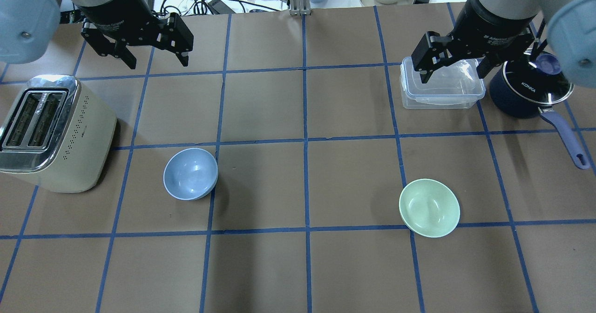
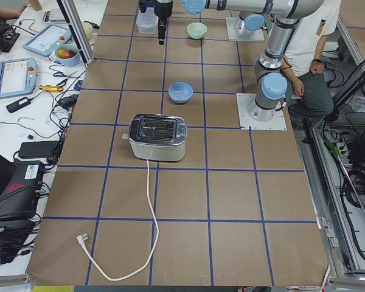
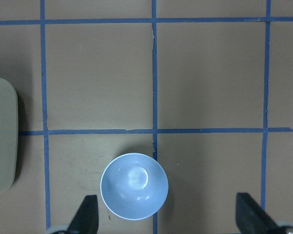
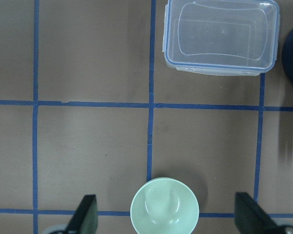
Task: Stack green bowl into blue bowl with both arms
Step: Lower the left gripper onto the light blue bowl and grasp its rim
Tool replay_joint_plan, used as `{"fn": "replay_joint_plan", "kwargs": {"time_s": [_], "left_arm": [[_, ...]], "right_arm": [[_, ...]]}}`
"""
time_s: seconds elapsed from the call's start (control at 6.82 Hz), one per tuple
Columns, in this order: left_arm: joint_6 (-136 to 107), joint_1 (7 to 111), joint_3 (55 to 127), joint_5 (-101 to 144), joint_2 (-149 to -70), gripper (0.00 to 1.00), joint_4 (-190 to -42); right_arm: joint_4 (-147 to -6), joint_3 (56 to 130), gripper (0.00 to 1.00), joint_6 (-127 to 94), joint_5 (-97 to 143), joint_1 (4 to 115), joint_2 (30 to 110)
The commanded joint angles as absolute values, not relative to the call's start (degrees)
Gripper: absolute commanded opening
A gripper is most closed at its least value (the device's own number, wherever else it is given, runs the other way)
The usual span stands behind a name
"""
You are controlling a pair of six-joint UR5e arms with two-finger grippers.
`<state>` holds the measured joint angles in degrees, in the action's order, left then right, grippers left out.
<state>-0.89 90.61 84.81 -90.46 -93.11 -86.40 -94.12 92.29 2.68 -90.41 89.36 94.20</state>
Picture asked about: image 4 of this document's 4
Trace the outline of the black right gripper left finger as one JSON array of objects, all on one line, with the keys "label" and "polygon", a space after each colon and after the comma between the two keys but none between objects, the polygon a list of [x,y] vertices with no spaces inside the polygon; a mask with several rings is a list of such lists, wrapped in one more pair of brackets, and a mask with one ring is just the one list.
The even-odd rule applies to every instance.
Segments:
[{"label": "black right gripper left finger", "polygon": [[66,234],[95,234],[98,228],[96,195],[85,195],[69,221]]}]

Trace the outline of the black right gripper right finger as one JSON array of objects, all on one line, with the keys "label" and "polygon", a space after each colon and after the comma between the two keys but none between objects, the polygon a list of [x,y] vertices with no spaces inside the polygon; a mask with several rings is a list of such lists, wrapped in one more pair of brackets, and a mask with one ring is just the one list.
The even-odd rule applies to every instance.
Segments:
[{"label": "black right gripper right finger", "polygon": [[241,234],[293,234],[293,225],[278,225],[246,192],[236,192],[234,222]]}]

